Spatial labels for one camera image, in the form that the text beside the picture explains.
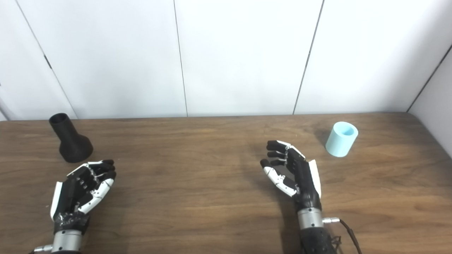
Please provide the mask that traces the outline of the white and black right hand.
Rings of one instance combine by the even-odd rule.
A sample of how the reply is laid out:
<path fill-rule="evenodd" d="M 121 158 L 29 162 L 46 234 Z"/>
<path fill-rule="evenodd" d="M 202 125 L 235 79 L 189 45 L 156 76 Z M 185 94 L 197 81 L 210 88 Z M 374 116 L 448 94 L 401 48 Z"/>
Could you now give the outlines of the white and black right hand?
<path fill-rule="evenodd" d="M 292 144 L 280 140 L 269 140 L 267 157 L 260 165 L 265 175 L 283 193 L 294 199 L 296 211 L 302 209 L 322 210 L 319 174 L 316 162 L 306 157 Z"/>

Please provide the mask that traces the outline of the white and black left hand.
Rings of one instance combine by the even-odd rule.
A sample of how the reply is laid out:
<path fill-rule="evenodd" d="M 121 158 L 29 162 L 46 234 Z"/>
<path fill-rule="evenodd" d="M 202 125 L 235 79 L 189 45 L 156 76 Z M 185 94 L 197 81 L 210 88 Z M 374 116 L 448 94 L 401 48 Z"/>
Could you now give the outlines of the white and black left hand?
<path fill-rule="evenodd" d="M 90 222 L 90 212 L 100 204 L 113 186 L 116 177 L 112 159 L 86 162 L 56 182 L 50 218 L 53 233 L 77 230 L 85 234 Z"/>

